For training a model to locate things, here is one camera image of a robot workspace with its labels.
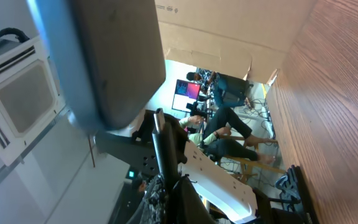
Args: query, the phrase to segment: wood grain surface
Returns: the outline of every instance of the wood grain surface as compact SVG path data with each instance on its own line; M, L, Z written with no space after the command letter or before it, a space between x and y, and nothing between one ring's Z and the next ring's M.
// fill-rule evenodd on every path
M358 0L316 3L267 102L320 223L358 223Z

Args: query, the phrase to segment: air conditioner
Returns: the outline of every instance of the air conditioner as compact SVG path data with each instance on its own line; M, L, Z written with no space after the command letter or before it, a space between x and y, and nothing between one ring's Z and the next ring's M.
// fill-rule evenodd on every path
M9 166L64 107L39 37L0 55L0 158Z

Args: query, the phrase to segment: light green shirt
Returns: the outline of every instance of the light green shirt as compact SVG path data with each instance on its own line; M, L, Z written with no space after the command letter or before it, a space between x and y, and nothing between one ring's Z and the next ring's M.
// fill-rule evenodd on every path
M188 126L190 124L189 122L189 118L183 118L179 121L180 127L181 128L185 128L186 126ZM191 134L189 135L189 139L190 141L192 141L194 144L196 144L196 146L199 146L201 144L201 141L203 140L203 134L200 133L196 133L196 134ZM211 144L213 141L217 140L216 136L212 133L210 134L206 139L204 139L204 144L205 145L209 145Z

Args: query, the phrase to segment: pink screen area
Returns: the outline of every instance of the pink screen area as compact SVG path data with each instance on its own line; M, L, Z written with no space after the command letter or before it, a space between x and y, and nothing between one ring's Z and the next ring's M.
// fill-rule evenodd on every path
M199 92L200 92L200 84L195 84L195 83L188 84L186 95L189 98L197 100L197 96Z

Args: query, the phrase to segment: computer monitor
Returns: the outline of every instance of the computer monitor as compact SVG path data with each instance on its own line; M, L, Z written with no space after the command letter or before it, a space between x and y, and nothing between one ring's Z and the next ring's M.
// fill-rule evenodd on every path
M190 112L186 105L188 103L193 104L200 93L201 85L198 83L187 82L183 80L177 80L175 93L173 96L172 109Z

